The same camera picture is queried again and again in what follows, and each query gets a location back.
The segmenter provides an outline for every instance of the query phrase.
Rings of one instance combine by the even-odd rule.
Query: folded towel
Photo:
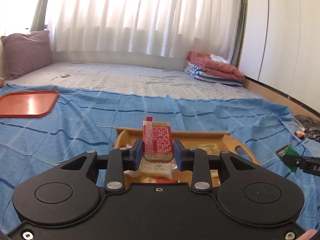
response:
[[[196,52],[196,51],[189,51],[188,56],[186,57],[187,61],[190,61],[192,64],[194,58],[199,57],[199,58],[209,58],[210,59],[210,55],[209,54],[204,54],[204,53],[200,53],[200,52]]]
[[[184,71],[194,79],[211,82],[211,83],[220,83],[228,86],[236,86],[236,87],[240,87],[243,85],[241,81],[210,75],[204,72],[199,66],[196,66],[188,61],[186,61],[184,67],[185,67]]]
[[[234,66],[213,61],[209,54],[203,54],[196,51],[190,51],[186,60],[190,61],[202,68],[210,75],[219,76],[223,78],[231,78],[241,81],[244,75]]]

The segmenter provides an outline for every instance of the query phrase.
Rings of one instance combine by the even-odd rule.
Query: white wall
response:
[[[248,0],[239,70],[258,80],[268,23],[268,0]]]
[[[320,112],[320,0],[300,0],[301,36],[289,95]]]
[[[320,112],[320,0],[268,0],[267,7],[265,1],[248,0],[239,69]],[[268,9],[261,58],[266,28],[261,15]]]
[[[259,81],[289,94],[300,39],[300,0],[269,0],[266,48]]]

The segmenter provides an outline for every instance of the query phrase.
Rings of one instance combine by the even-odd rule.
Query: circular cover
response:
[[[72,188],[64,183],[52,182],[36,190],[36,198],[43,203],[56,204],[66,201],[72,195]]]
[[[255,225],[296,220],[304,203],[295,183],[264,169],[235,171],[219,187],[217,199],[229,214]]]
[[[12,202],[21,218],[39,225],[67,224],[88,215],[99,204],[95,183],[79,172],[57,170],[18,185]]]
[[[269,204],[281,197],[278,187],[269,183],[253,183],[244,188],[245,196],[253,202]]]

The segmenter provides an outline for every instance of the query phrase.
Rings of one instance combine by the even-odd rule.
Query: red wrapper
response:
[[[143,157],[149,162],[173,160],[170,126],[166,122],[143,122]]]

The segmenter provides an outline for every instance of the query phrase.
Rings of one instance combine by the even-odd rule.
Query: white curtain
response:
[[[241,0],[52,0],[52,50],[231,60]]]
[[[0,0],[0,37],[12,33],[27,34],[38,0]],[[0,42],[0,78],[7,78]]]

